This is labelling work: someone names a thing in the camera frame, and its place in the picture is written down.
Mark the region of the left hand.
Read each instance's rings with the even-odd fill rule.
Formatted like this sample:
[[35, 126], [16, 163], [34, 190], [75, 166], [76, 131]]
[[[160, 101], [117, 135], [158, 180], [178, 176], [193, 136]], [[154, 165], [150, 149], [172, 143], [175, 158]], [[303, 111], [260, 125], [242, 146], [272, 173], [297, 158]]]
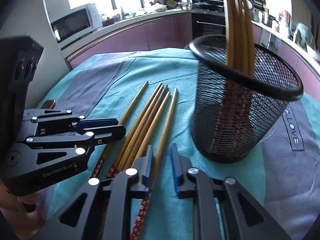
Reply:
[[16, 197], [1, 181], [1, 212], [19, 239], [31, 239], [44, 225], [44, 218], [39, 210], [27, 212], [23, 205], [36, 205], [40, 198], [39, 193]]

